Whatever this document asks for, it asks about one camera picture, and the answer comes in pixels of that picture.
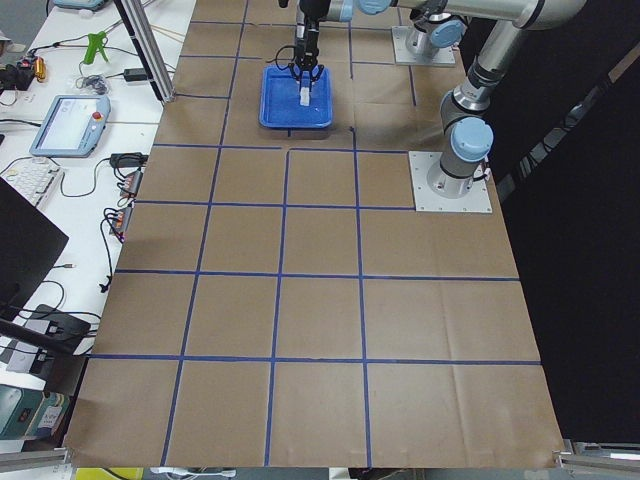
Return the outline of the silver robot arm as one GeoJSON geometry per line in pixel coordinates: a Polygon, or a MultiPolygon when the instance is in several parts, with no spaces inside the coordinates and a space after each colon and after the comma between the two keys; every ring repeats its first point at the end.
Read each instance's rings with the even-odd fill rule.
{"type": "Polygon", "coordinates": [[[287,69],[299,89],[311,90],[324,72],[324,66],[318,63],[318,41],[322,22],[350,22],[355,10],[367,15],[377,15],[391,4],[391,1],[298,1],[293,58],[287,69]]]}
{"type": "Polygon", "coordinates": [[[585,4],[585,0],[387,1],[382,8],[408,8],[425,17],[450,13],[496,21],[465,80],[442,100],[443,131],[451,135],[463,118],[485,114],[493,91],[507,74],[529,31],[556,28],[576,16],[585,4]]]}

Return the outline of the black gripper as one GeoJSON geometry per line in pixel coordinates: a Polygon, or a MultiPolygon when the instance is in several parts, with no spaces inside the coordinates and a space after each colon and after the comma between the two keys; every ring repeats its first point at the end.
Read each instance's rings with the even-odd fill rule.
{"type": "Polygon", "coordinates": [[[325,69],[323,64],[318,64],[319,22],[309,18],[298,21],[295,38],[294,62],[287,65],[287,70],[297,83],[302,80],[302,70],[310,70],[309,87],[312,88],[322,78],[325,69]]]}

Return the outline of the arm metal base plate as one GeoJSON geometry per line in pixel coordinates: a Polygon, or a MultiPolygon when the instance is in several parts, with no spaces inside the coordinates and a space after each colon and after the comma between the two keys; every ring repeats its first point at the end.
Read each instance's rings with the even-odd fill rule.
{"type": "Polygon", "coordinates": [[[452,45],[459,31],[440,25],[438,28],[420,31],[413,26],[394,26],[391,35],[395,63],[398,65],[422,65],[453,67],[456,63],[452,45]]]}
{"type": "Polygon", "coordinates": [[[440,165],[441,152],[408,153],[415,210],[425,213],[493,212],[488,179],[482,165],[466,179],[447,175],[440,165]]]}

